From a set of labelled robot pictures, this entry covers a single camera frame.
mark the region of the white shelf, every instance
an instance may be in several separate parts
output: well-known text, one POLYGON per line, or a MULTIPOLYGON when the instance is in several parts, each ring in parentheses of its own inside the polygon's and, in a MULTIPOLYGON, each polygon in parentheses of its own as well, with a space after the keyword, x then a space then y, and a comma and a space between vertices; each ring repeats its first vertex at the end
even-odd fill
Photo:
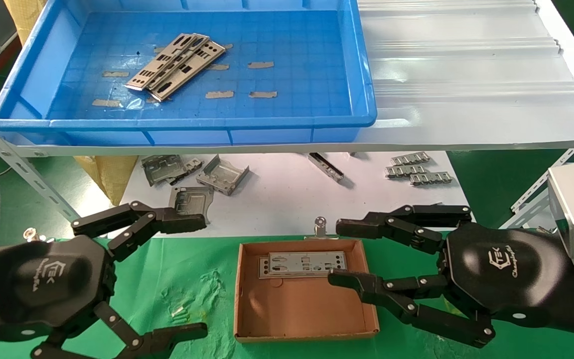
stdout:
POLYGON ((551 0, 359 4, 379 116, 355 143, 20 146, 18 152, 36 157, 38 151, 66 156, 574 148, 574 37, 551 0))
MULTIPOLYGON (((157 236, 313 234, 317 216, 326 218, 327 231, 333 233, 339 218, 364 218, 369 211, 390 212, 405 204, 437 202, 468 205, 457 179, 450 184, 420 187, 410 186, 408 178, 386 179, 385 166, 391 166, 391 157, 401 154, 404 153, 358 153, 359 158, 347 153, 326 154, 333 165, 344 171, 344 184, 332 181, 307 157, 296 153, 222 155, 222 159, 238 168, 249 165, 250 173, 230 197, 214 193, 214 202, 207 212, 210 225, 199 232, 157 236)), ((429 156, 429 171, 454 174, 445 152, 429 152, 429 156)), ((206 162, 212 158, 197 157, 206 162)), ((195 176, 183 179, 177 186, 201 186, 195 176)), ((166 183, 150 187, 143 169, 136 166, 121 203, 140 200, 152 207, 167 207, 171 188, 166 183)), ((110 238, 119 232, 111 233, 110 238)))

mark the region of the sheet metal part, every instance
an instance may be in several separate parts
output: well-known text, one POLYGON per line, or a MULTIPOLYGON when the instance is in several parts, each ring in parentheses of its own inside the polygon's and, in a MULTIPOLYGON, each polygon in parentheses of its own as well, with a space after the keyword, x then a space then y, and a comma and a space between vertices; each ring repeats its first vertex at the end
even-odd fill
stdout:
POLYGON ((194 34, 178 35, 164 50, 141 69, 134 77, 125 84, 126 88, 142 91, 175 57, 181 55, 192 44, 196 36, 194 34))
POLYGON ((314 235, 313 236, 305 236, 306 240, 311 239, 338 239, 339 236, 328 236, 326 234, 326 218, 323 216, 316 217, 314 220, 314 235))
POLYGON ((100 107, 121 107, 121 101, 119 100, 102 100, 101 98, 95 98, 92 101, 93 106, 100 107))
POLYGON ((451 181, 453 181, 453 177, 451 177, 447 172, 435 172, 411 175, 410 180, 412 186, 421 186, 423 184, 451 183, 451 181))
POLYGON ((249 97, 251 98, 274 98, 278 96, 278 91, 251 91, 249 97))
POLYGON ((178 54, 174 59, 158 73, 147 86, 147 89, 152 91, 153 88, 157 88, 161 83, 166 81, 175 71, 181 67, 187 60, 194 55, 194 51, 199 47, 205 45, 209 41, 209 36, 201 34, 192 34, 194 36, 194 41, 189 45, 189 48, 184 52, 178 54))
POLYGON ((258 278, 326 277, 332 268, 347 268, 344 252, 276 252, 260 257, 258 278))
POLYGON ((307 155, 308 159, 316 165, 325 175, 336 182, 340 182, 344 178, 344 173, 338 170, 336 166, 332 165, 331 162, 327 161, 325 157, 322 157, 318 152, 312 152, 307 155))
POLYGON ((146 157, 141 161, 141 166, 150 187, 167 178, 176 178, 185 173, 183 161, 178 155, 146 157))
POLYGON ((167 79, 158 86, 152 88, 152 96, 162 101, 171 95, 180 86, 183 86, 189 79, 198 74, 220 55, 225 54, 225 48, 214 41, 207 41, 200 49, 196 50, 192 56, 174 71, 167 79))
POLYGON ((428 162, 431 159, 426 152, 416 152, 410 153, 408 155, 402 155, 398 157, 393 157, 391 159, 391 164, 394 166, 408 166, 417 165, 424 162, 428 162))
POLYGON ((210 91, 205 94, 205 98, 230 98, 234 96, 234 91, 210 91))
POLYGON ((386 178, 402 178, 419 173, 428 173, 422 165, 385 167, 386 178))
POLYGON ((248 172, 249 166, 240 170, 216 155, 198 174, 196 181, 225 195, 232 195, 248 172))
POLYGON ((191 159, 189 162, 183 163, 182 169, 185 172, 181 173, 180 175, 177 175, 174 178, 167 178, 167 181, 169 182, 169 184, 174 186, 174 184, 177 184, 183 178, 188 177, 192 173, 198 171, 202 166, 203 166, 203 161, 201 161, 199 159, 191 159))
POLYGON ((173 187, 169 196, 169 207, 174 208, 178 214, 202 214, 205 223, 207 209, 214 201, 214 189, 211 187, 173 187))

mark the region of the robotic arm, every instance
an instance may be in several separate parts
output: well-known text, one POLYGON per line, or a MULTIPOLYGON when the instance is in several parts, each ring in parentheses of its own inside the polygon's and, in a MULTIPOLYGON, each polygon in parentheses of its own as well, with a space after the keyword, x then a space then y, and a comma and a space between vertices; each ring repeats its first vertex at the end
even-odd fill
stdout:
MULTIPOLYGON (((561 166, 564 171, 574 165, 561 166)), ((405 324, 482 348, 496 335, 492 320, 529 328, 574 332, 574 192, 551 173, 551 197, 563 203, 562 238, 523 229, 488 229, 471 222, 469 207, 403 206, 369 212, 362 220, 338 220, 336 233, 387 238, 438 254, 437 275, 382 279, 369 273, 332 270, 328 281, 357 291, 364 303, 385 307, 405 324), (442 239, 426 227, 456 227, 442 239), (416 300, 444 296, 465 316, 416 300)))
POLYGON ((72 222, 70 241, 31 241, 0 247, 0 341, 48 336, 34 359, 91 359, 61 349, 66 339, 102 320, 126 347, 117 359, 167 359, 175 345, 207 336, 204 323, 157 329, 142 336, 110 307, 115 262, 125 260, 157 232, 205 228, 202 214, 123 204, 72 222), (128 227, 105 249, 92 238, 128 227))

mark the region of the brown cardboard tray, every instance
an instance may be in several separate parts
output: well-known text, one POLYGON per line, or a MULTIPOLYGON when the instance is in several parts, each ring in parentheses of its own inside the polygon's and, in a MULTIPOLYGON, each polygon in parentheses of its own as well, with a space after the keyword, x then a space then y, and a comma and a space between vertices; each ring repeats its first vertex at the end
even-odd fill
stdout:
POLYGON ((326 277, 258 279, 270 252, 342 250, 349 270, 369 272, 362 242, 351 239, 243 243, 234 300, 234 337, 241 343, 370 338, 380 331, 376 307, 326 277))

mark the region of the metal bracket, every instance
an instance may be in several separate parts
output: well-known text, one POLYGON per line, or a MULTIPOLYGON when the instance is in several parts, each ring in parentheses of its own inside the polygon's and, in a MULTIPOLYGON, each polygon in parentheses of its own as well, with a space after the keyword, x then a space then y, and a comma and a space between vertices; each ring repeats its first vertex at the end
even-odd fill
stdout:
POLYGON ((148 85, 148 89, 152 90, 159 86, 163 81, 168 79, 169 76, 173 75, 180 66, 182 66, 187 60, 194 55, 194 51, 197 50, 199 47, 205 45, 207 41, 209 41, 209 36, 201 35, 201 34, 193 34, 194 42, 191 43, 189 48, 182 52, 179 55, 176 55, 174 59, 162 69, 160 73, 150 82, 148 85))
POLYGON ((169 196, 169 207, 178 214, 202 214, 205 223, 209 224, 207 209, 213 200, 214 189, 211 187, 174 187, 169 196))
POLYGON ((222 54, 225 54, 224 47, 214 41, 207 41, 202 47, 194 51, 193 55, 184 64, 181 64, 168 79, 152 87, 152 97, 159 101, 166 99, 167 96, 183 86, 222 54))
POLYGON ((269 253, 258 260, 258 278, 326 277, 332 269, 346 269, 342 251, 269 253))
POLYGON ((248 172, 249 166, 240 170, 216 155, 198 174, 196 181, 225 195, 232 195, 248 172))
POLYGON ((125 87, 137 91, 145 89, 163 71, 164 66, 169 65, 175 57, 178 57, 189 48, 194 37, 194 34, 178 35, 160 54, 156 55, 149 64, 132 77, 125 84, 125 87))
POLYGON ((332 180, 340 182, 342 178, 344 178, 344 173, 338 170, 336 166, 332 165, 331 162, 327 161, 325 157, 322 157, 318 152, 309 153, 307 158, 332 180))

